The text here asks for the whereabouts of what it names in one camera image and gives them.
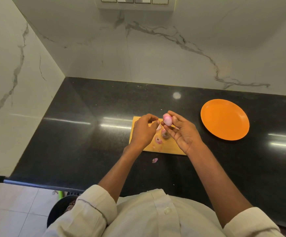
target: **pink onion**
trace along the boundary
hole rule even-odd
[[[173,120],[168,113],[163,115],[163,121],[164,121],[166,126],[171,126],[173,124]]]
[[[165,129],[162,129],[161,134],[162,134],[162,137],[164,137],[164,138],[169,138],[170,137],[170,135],[168,134],[168,132]]]
[[[155,136],[155,142],[156,142],[157,144],[163,143],[162,140],[161,140],[158,136]]]

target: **wooden cutting board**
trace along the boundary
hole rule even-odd
[[[134,123],[140,118],[140,116],[134,116],[132,120],[132,128],[131,128],[131,134],[130,134],[130,140],[132,139],[132,133],[133,133],[133,127]],[[162,127],[160,130],[156,131],[156,134],[153,137],[152,142],[144,149],[145,151],[152,151],[152,152],[161,152],[161,153],[168,153],[168,154],[175,154],[175,155],[185,155],[185,153],[178,147],[176,141],[172,138],[164,138],[162,137],[161,131],[164,129]],[[155,142],[155,137],[158,136],[161,140],[161,144],[157,144]]]

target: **hand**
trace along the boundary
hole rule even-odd
[[[168,114],[172,116],[173,124],[179,129],[172,126],[166,126],[163,121],[161,125],[165,128],[168,134],[174,138],[179,148],[186,155],[191,154],[191,152],[195,151],[199,145],[204,144],[194,124],[173,111],[168,111]]]
[[[157,116],[152,114],[142,116],[134,123],[130,145],[140,148],[141,151],[144,150],[144,148],[147,147],[153,140],[159,124],[160,122]]]

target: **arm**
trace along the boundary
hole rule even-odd
[[[89,187],[80,195],[72,210],[51,224],[43,237],[102,236],[107,225],[117,216],[116,202],[134,161],[152,141],[158,125],[158,117],[151,114],[136,121],[131,143],[125,147],[117,163],[98,185]]]
[[[151,114],[137,120],[134,124],[131,143],[125,147],[121,158],[99,182],[98,185],[108,191],[116,203],[134,161],[151,143],[159,124],[158,117]]]
[[[236,188],[209,148],[196,126],[169,111],[177,128],[161,123],[189,157],[227,236],[282,236],[279,228],[259,208],[253,208]]]

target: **white shirt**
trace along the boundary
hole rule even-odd
[[[169,196],[156,189],[120,197],[93,185],[80,195],[72,210],[59,217],[44,237],[111,236],[283,236],[279,227],[259,208],[235,216],[222,229],[209,207],[193,200]]]

